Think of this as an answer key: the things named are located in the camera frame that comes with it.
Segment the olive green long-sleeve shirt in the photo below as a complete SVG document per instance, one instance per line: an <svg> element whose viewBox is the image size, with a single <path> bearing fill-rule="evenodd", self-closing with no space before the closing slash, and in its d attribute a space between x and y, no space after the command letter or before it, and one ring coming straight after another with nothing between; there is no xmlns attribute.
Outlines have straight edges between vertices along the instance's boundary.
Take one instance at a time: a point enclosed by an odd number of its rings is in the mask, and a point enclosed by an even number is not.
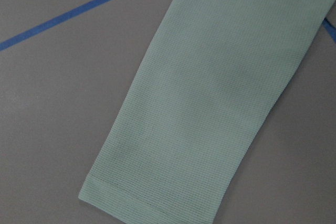
<svg viewBox="0 0 336 224"><path fill-rule="evenodd" d="M335 0L173 0L79 198L210 223Z"/></svg>

